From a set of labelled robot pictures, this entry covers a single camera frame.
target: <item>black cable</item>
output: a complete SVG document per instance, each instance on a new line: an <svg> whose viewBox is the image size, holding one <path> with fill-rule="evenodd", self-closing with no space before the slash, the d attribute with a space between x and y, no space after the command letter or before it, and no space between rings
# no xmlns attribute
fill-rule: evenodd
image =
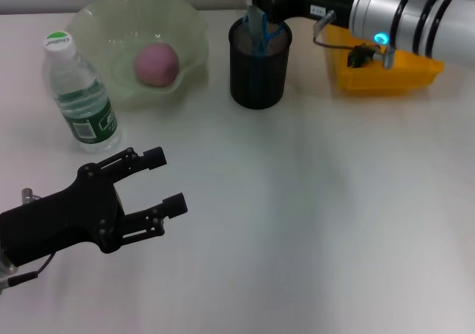
<svg viewBox="0 0 475 334"><path fill-rule="evenodd" d="M53 252L53 253L50 255L50 257L47 258L47 260L46 260L46 262L43 264L43 266L41 266L41 267L39 268L39 270L36 271L36 274L37 274L37 275L39 275L40 273L42 273L43 270L46 268L46 266L50 264L50 262L51 262L51 260L53 260L53 257L54 257L55 254L56 254L56 253Z"/></svg>
<svg viewBox="0 0 475 334"><path fill-rule="evenodd" d="M354 47L350 46L341 46L341 45L328 45L326 43L322 43L317 41L317 39L314 37L313 38L313 43L315 43L317 46L323 47L323 48L332 48L333 50L353 50Z"/></svg>
<svg viewBox="0 0 475 334"><path fill-rule="evenodd" d="M18 276L13 276L8 278L6 281L8 282L8 287L14 287L18 286L19 284L24 284L25 282L34 280L35 278L38 278L38 275L43 272L43 270L46 268L47 265L53 260L53 257L56 253L53 252L49 258L45 261L43 266L39 268L38 271L33 271L33 272L28 272L23 275L18 275Z"/></svg>

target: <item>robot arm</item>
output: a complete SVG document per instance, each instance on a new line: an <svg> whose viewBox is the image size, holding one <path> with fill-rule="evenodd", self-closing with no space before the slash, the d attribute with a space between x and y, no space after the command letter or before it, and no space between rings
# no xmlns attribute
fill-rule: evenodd
<svg viewBox="0 0 475 334"><path fill-rule="evenodd" d="M25 189L23 205L0 215L0 277L2 272L12 275L17 266L76 243L95 243L108 254L122 245L164 235L163 220L188 211L183 194L125 215L114 183L165 164L160 147L143 156L127 148L107 160L82 166L73 184L59 193L39 198ZM38 277L43 269L1 281L0 291Z"/></svg>
<svg viewBox="0 0 475 334"><path fill-rule="evenodd" d="M475 68L475 1L472 0L252 0L269 20L294 16L332 24L354 37L420 56Z"/></svg>

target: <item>cable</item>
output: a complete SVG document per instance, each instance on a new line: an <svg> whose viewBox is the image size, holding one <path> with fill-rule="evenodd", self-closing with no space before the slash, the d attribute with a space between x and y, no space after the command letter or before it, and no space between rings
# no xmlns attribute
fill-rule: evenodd
<svg viewBox="0 0 475 334"><path fill-rule="evenodd" d="M317 41L317 39L314 37L313 38L313 43L315 43L317 46L323 47L323 48L332 48L334 50L353 50L354 47L350 46L340 46L340 45L328 45L326 43L322 43Z"/></svg>
<svg viewBox="0 0 475 334"><path fill-rule="evenodd" d="M320 36L321 31L324 30L324 28L328 25L331 24L333 21L336 19L336 13L335 11L331 10L329 11L324 17L321 18L319 22L313 25L313 43L316 45L323 47L323 48L332 48L335 50L353 50L354 47L350 46L340 46L340 45L328 45L326 43L322 43L318 41L318 37Z"/></svg>
<svg viewBox="0 0 475 334"><path fill-rule="evenodd" d="M50 257L47 258L43 266L39 268L38 271L28 272L23 275L13 276L13 277L7 278L6 280L0 281L0 289L18 286L19 284L24 284L25 282L38 278L39 274L42 273L43 270L46 268L46 266L50 264L51 260L53 260L53 257L55 254L56 254L55 252L52 253Z"/></svg>
<svg viewBox="0 0 475 334"><path fill-rule="evenodd" d="M53 252L53 253L50 255L50 257L47 258L47 260L45 261L45 263L43 264L43 266L41 266L41 267L39 268L39 270L36 271L36 274L37 274L37 275L39 275L40 273L42 273L43 270L46 268L46 266L50 264L50 262L51 262L51 260L53 260L53 257L54 257L55 254L56 254L56 253Z"/></svg>

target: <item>sticker label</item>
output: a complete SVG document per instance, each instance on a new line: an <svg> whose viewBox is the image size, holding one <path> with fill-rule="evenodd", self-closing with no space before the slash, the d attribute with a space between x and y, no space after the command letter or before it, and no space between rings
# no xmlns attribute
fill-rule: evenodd
<svg viewBox="0 0 475 334"><path fill-rule="evenodd" d="M105 89L102 83L95 80L89 88L60 95L59 99L63 102L72 102L78 99L76 107L81 108L81 106L89 104L87 100L81 103L81 99L98 93L105 93ZM104 108L95 115L86 118L67 117L65 115L63 117L66 119L74 137L81 143L101 143L111 137L117 129L117 119L109 100Z"/></svg>
<svg viewBox="0 0 475 334"><path fill-rule="evenodd" d="M310 5L310 14L323 17L327 14L327 9L318 5Z"/></svg>

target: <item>green bottle label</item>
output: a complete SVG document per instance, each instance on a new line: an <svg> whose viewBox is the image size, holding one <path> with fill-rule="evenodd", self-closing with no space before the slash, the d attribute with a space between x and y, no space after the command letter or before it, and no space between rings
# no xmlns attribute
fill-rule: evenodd
<svg viewBox="0 0 475 334"><path fill-rule="evenodd" d="M74 99L82 99L85 96L100 91L104 92L104 89L101 83L96 80L89 88L60 95L59 99L62 101L73 101ZM107 101L99 113L92 116L79 119L65 115L63 117L66 119L74 137L81 143L101 143L111 137L117 130L117 119L109 101Z"/></svg>

